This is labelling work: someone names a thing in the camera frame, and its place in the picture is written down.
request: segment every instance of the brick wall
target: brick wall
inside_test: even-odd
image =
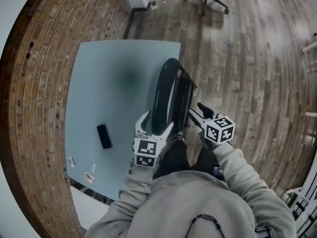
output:
[[[129,12],[127,0],[28,0],[7,40],[0,61],[0,160],[41,237],[83,234],[65,172],[71,71],[80,42],[121,39]]]

